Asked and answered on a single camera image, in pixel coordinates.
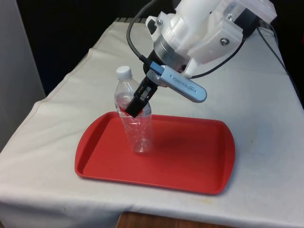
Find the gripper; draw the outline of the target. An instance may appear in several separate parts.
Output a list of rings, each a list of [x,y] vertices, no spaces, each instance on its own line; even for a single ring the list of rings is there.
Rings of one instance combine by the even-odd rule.
[[[165,70],[163,67],[163,62],[156,55],[153,50],[148,57],[142,56],[143,62],[143,71],[145,76],[148,77],[149,72],[153,72],[157,76],[161,76]],[[158,86],[151,81],[150,79],[144,79],[136,91],[133,94],[133,99],[128,104],[125,109],[126,113],[128,113],[132,117],[137,117],[139,115],[148,116],[152,113],[151,106],[149,104],[149,100],[156,92]]]

